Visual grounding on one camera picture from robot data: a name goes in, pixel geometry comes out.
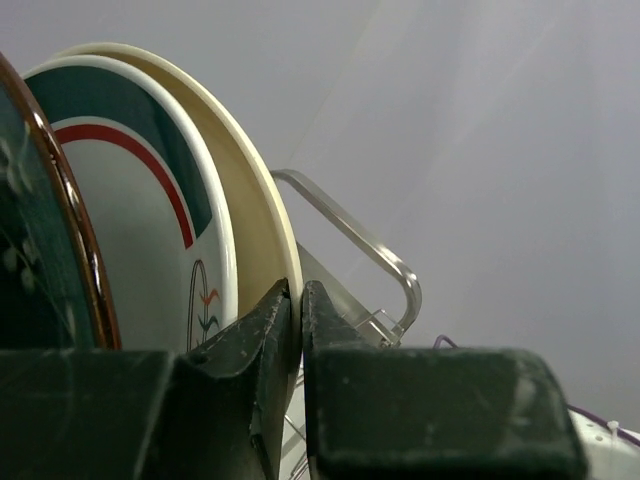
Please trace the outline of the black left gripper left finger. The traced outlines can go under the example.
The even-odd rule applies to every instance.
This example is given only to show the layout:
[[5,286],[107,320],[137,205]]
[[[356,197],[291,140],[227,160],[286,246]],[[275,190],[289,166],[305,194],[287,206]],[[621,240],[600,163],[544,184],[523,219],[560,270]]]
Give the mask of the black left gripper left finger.
[[274,479],[292,301],[278,280],[196,350],[1,354],[5,479]]

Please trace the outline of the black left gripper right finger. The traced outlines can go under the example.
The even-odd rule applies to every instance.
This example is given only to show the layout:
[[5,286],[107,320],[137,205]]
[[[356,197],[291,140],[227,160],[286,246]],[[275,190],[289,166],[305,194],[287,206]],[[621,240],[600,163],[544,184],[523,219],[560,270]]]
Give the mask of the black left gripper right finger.
[[584,479],[561,387],[521,349],[376,348],[324,286],[302,297],[315,479]]

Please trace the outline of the cream bear plate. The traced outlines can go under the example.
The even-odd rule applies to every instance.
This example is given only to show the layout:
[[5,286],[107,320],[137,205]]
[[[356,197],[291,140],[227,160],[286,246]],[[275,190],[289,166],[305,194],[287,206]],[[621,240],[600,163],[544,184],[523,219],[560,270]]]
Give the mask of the cream bear plate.
[[289,283],[293,353],[287,397],[296,387],[301,359],[303,275],[293,228],[280,192],[260,153],[241,125],[198,80],[148,50],[116,42],[93,42],[62,50],[55,58],[101,55],[124,61],[151,76],[185,108],[203,137],[224,189],[234,232],[239,313],[256,306],[272,284]]

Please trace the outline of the white green red rimmed plate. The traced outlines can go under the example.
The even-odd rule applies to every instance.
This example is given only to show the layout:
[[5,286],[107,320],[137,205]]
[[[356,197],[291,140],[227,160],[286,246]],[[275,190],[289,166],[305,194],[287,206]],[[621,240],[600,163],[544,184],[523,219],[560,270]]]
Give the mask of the white green red rimmed plate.
[[229,208],[177,98],[142,70],[98,55],[56,58],[24,79],[88,211],[122,345],[184,353],[235,321]]

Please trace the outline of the dark teal blossom plate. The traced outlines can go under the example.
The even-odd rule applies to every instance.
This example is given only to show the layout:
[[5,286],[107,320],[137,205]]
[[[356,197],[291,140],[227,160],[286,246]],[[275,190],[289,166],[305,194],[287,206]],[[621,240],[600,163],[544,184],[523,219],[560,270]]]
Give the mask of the dark teal blossom plate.
[[96,236],[42,109],[1,61],[1,347],[121,347]]

